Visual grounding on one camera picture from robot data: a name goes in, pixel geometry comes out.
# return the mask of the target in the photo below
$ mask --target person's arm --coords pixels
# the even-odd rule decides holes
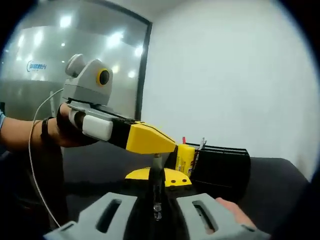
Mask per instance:
[[[62,104],[59,109],[61,117],[66,121],[69,121],[68,117],[70,110],[71,109],[65,103]],[[7,150],[12,152],[27,150],[32,125],[32,121],[23,121],[5,117],[2,127],[0,128],[0,143],[3,144]],[[41,138],[41,133],[42,121],[37,120],[31,137],[31,146],[33,148],[41,148],[43,146],[44,143]],[[52,118],[48,121],[48,134],[53,142],[60,147],[77,147],[86,145],[86,142],[76,142],[62,134],[57,124],[57,118]]]

